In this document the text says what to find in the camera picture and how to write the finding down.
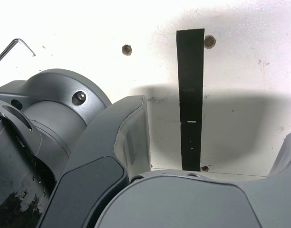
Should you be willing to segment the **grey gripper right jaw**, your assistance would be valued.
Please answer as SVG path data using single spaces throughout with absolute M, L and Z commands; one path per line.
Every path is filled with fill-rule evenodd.
M 219 182 L 155 171 L 107 205 L 97 228 L 291 228 L 291 133 L 269 175 Z

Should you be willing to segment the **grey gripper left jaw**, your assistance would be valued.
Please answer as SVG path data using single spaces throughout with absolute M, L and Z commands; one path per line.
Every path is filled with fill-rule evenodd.
M 86 127 L 38 226 L 92 228 L 113 197 L 150 170 L 147 99 L 128 96 Z

